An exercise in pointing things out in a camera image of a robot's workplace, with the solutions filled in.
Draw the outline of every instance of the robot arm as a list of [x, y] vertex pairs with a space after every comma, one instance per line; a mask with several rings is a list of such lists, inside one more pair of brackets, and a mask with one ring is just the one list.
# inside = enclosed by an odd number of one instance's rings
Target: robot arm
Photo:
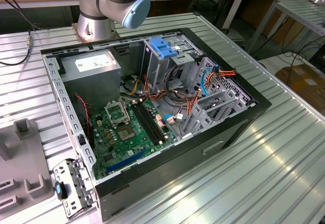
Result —
[[114, 21], [137, 28], [147, 17], [150, 0], [79, 0], [78, 35], [85, 41], [116, 36]]

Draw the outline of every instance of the blue cable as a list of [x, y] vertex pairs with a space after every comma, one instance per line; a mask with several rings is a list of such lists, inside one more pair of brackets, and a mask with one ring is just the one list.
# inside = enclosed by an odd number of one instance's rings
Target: blue cable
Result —
[[207, 91], [205, 90], [205, 87], [204, 87], [204, 76], [205, 76], [205, 74], [206, 74], [207, 72], [212, 71], [212, 70], [213, 70], [212, 68], [207, 68], [207, 69], [203, 72], [202, 77], [201, 77], [201, 89], [202, 89], [203, 93], [205, 94], [205, 96], [207, 96], [208, 93], [207, 93]]
[[173, 116], [173, 115], [172, 115], [172, 114], [167, 114], [166, 116], [164, 116], [163, 120], [166, 121], [167, 118], [169, 118], [169, 117], [171, 117], [171, 116]]

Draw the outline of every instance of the yellow wire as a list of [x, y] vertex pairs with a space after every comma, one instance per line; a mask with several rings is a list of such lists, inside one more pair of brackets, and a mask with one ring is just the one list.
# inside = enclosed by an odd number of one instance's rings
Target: yellow wire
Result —
[[132, 92], [128, 93], [127, 95], [134, 95], [137, 91], [137, 87], [138, 87], [138, 80], [136, 80], [136, 83], [134, 85], [134, 89], [132, 90]]

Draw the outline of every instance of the aluminum workbench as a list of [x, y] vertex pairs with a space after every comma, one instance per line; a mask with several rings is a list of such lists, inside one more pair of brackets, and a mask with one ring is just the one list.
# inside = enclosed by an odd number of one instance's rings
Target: aluminum workbench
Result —
[[247, 45], [247, 52], [250, 53], [254, 47], [259, 36], [263, 32], [265, 26], [268, 24], [272, 18], [274, 11], [279, 10], [282, 12], [281, 17], [278, 19], [272, 30], [270, 31], [268, 37], [270, 37], [277, 29], [280, 27], [282, 22], [287, 17], [293, 18], [295, 21], [301, 23], [305, 27], [309, 28], [308, 32], [302, 38], [302, 40], [307, 40], [312, 32], [325, 36], [325, 6], [319, 6], [310, 2], [309, 0], [283, 0], [283, 1], [274, 1], [260, 23], [259, 27], [255, 31], [253, 37]]
[[[272, 103], [271, 108], [214, 158], [135, 203], [110, 223], [318, 223], [325, 214], [325, 118], [272, 77], [202, 16], [147, 18], [122, 37], [190, 27]], [[0, 59], [25, 56], [27, 33], [0, 36]], [[70, 27], [33, 34], [28, 62], [0, 69], [0, 125], [19, 118], [38, 123], [49, 171], [74, 157], [40, 55], [78, 44]], [[56, 195], [3, 223], [67, 222]], [[71, 223], [98, 223], [93, 207]]]

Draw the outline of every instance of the pci slot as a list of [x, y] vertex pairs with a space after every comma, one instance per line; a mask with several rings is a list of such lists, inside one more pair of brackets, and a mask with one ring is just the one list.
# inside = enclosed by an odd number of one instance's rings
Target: pci slot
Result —
[[160, 141], [163, 142], [166, 140], [155, 121], [142, 104], [132, 105], [131, 108], [154, 145], [158, 145]]
[[121, 162], [116, 163], [115, 165], [112, 165], [112, 166], [106, 168], [106, 172], [109, 173], [109, 172], [114, 171], [114, 170], [116, 170], [118, 168], [124, 167], [127, 164], [136, 161], [137, 159], [140, 159], [142, 157], [143, 153], [146, 152], [146, 150], [147, 149], [144, 149], [141, 152], [139, 152], [139, 153], [127, 158], [127, 159], [124, 159]]

